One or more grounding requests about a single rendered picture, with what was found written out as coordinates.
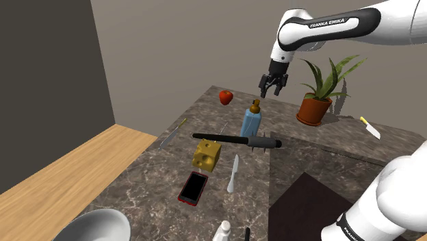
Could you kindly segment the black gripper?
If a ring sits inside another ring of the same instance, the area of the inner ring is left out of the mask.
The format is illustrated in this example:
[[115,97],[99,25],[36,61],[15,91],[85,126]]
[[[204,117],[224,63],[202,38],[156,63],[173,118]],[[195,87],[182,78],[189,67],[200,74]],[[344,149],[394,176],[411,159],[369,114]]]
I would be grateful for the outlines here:
[[270,61],[268,68],[268,74],[262,75],[259,82],[259,88],[261,91],[261,98],[266,97],[266,93],[270,84],[276,84],[274,95],[279,96],[280,91],[287,84],[287,69],[289,67],[289,62],[278,62],[275,60]]

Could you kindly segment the blue pump bottle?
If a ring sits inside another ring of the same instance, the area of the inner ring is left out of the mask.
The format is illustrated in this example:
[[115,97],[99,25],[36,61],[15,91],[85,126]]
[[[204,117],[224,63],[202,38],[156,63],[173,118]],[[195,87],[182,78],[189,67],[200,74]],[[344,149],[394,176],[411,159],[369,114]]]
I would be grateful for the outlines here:
[[256,136],[261,123],[261,108],[259,107],[260,100],[255,99],[253,104],[246,109],[242,128],[240,131],[241,137]]

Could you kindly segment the red apple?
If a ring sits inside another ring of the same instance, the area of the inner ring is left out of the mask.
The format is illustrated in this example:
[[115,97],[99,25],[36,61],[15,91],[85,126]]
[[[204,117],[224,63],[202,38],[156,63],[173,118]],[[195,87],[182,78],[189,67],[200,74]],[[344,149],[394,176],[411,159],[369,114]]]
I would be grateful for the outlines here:
[[222,90],[219,93],[219,100],[221,104],[228,105],[233,100],[233,93],[228,90]]

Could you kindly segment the green plant in terracotta pot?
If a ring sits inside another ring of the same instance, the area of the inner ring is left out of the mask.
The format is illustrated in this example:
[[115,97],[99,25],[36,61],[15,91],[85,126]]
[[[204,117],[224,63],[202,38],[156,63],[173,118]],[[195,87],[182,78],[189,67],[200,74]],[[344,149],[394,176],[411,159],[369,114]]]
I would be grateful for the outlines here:
[[348,74],[366,61],[366,58],[362,59],[343,73],[343,67],[358,56],[359,55],[352,55],[346,57],[337,64],[334,64],[331,59],[328,59],[331,66],[331,72],[325,79],[317,65],[308,60],[302,59],[313,73],[315,86],[304,84],[304,86],[309,87],[312,92],[307,92],[304,95],[300,109],[296,114],[296,118],[301,123],[309,126],[321,125],[326,111],[333,103],[331,97],[349,97],[349,94],[346,92],[335,92],[335,88],[339,82],[343,81],[347,77]]

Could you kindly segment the silver butter knife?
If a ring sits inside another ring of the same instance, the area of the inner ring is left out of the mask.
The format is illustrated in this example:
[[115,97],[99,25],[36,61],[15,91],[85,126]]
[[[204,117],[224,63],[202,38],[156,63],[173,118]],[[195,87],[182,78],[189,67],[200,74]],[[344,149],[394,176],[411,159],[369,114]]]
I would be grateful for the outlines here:
[[239,155],[236,154],[235,159],[234,159],[234,163],[233,163],[231,178],[230,178],[229,184],[227,186],[227,192],[228,193],[233,193],[233,191],[234,191],[234,179],[235,179],[235,174],[238,170],[239,160],[240,160]]

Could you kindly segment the yellow cheese block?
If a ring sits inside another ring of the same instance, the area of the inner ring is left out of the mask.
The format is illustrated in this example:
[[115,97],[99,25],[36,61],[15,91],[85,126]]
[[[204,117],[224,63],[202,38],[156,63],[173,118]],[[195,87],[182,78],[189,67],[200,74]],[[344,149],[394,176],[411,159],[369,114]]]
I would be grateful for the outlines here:
[[202,139],[193,155],[192,166],[212,173],[220,157],[222,145]]

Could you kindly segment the dark robot stand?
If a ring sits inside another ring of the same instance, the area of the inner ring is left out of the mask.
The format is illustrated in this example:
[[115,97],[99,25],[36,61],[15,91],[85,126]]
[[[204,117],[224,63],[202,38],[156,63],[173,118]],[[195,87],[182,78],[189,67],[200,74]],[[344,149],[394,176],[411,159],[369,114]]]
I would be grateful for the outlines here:
[[321,241],[321,230],[351,208],[376,173],[347,180],[270,173],[268,241]]

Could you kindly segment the red smartphone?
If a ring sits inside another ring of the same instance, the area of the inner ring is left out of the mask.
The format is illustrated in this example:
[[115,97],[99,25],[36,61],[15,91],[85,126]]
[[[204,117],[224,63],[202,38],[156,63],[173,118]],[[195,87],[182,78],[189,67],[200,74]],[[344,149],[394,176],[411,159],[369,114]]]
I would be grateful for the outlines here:
[[191,206],[197,206],[207,180],[208,176],[192,171],[178,195],[178,200]]

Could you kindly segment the white bottle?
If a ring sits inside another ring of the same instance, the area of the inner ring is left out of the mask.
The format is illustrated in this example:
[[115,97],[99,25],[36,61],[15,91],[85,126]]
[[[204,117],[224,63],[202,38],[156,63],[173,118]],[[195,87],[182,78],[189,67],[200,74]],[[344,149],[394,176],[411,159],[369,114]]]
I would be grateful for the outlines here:
[[229,235],[231,233],[231,224],[229,221],[224,220],[221,222],[220,226],[217,228],[217,231],[212,238],[212,241],[229,241]]

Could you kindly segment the white bowl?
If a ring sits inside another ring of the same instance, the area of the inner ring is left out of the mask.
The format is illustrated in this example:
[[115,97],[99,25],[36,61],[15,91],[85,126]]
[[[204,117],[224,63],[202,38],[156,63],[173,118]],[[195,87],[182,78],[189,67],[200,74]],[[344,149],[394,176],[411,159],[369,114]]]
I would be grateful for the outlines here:
[[93,210],[70,222],[52,241],[131,241],[131,224],[118,210]]

